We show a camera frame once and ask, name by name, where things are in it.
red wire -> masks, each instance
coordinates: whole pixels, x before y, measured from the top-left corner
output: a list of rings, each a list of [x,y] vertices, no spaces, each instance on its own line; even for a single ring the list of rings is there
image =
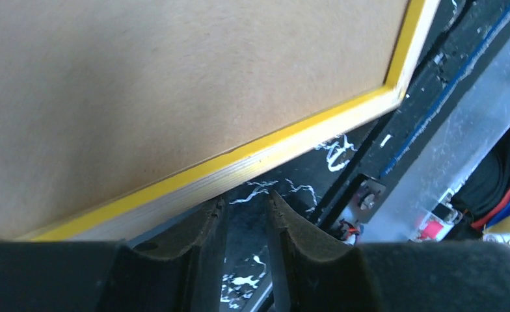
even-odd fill
[[[493,208],[491,211],[489,211],[489,213],[487,213],[487,215],[484,216],[483,218],[472,223],[472,228],[474,228],[474,229],[482,228],[485,224],[487,224],[488,221],[490,221],[492,219],[493,216],[495,216],[497,213],[502,211],[502,209],[504,209],[504,207],[506,207],[506,205],[509,202],[510,202],[510,188],[508,189],[506,194],[504,194],[504,197],[502,198],[500,203],[498,203],[498,205],[496,205],[495,208]]]

yellow frame edge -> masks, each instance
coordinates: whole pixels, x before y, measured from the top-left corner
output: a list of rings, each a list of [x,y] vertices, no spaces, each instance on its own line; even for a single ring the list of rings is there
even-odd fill
[[[431,22],[425,21],[424,19],[428,18],[430,13],[431,18],[433,17],[437,4],[438,0],[412,0],[409,2],[384,86],[275,131],[274,133],[263,136],[231,152],[219,155],[214,159],[198,164],[174,176],[154,183],[153,185],[144,187],[127,196],[102,205],[101,207],[91,209],[47,228],[36,230],[18,238],[18,240],[61,241],[70,239],[122,214],[129,213],[157,198],[187,187],[191,183],[210,176],[243,159],[253,157],[264,150],[268,150],[272,146],[283,144],[298,133],[307,133],[307,129],[315,128],[318,125],[329,122],[333,120],[335,116],[354,111],[356,108],[364,106],[365,103],[369,103],[372,99],[378,97],[387,99],[389,97],[386,96],[389,93],[394,94],[393,101],[396,101],[391,105],[391,109],[393,109],[400,103],[404,96],[416,64],[416,60],[413,60],[414,56],[411,54],[415,53],[415,58],[418,58],[423,45],[423,40],[419,40],[421,44],[418,42],[416,44],[417,46],[414,46],[414,39],[418,34],[418,27],[425,26],[425,31],[423,32],[423,39],[425,39]]]

wooden board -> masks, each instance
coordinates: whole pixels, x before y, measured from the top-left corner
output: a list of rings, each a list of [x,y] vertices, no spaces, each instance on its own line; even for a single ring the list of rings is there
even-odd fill
[[[0,238],[134,235],[392,109],[410,6],[391,63],[406,1],[0,1]]]

brown board panel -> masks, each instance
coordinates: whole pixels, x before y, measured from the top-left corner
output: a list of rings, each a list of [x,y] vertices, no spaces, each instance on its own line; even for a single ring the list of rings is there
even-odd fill
[[[0,1],[0,238],[383,84],[406,1]]]

red object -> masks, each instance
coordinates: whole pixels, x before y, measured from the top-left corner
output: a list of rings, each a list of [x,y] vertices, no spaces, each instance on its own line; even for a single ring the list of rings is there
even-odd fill
[[[422,230],[420,238],[422,239],[436,239],[437,235],[443,229],[443,225],[440,222],[432,220],[425,225],[425,229]]]
[[[487,224],[488,221],[490,221],[492,219],[493,216],[495,216],[502,209],[504,209],[504,207],[506,207],[506,205],[509,202],[510,202],[510,188],[508,189],[506,194],[504,194],[504,197],[502,198],[500,203],[498,203],[498,205],[496,205],[495,208],[493,208],[491,211],[489,211],[489,213],[487,213],[487,215],[484,216],[483,218],[472,223],[472,228],[474,228],[474,229],[482,228],[485,224]]]

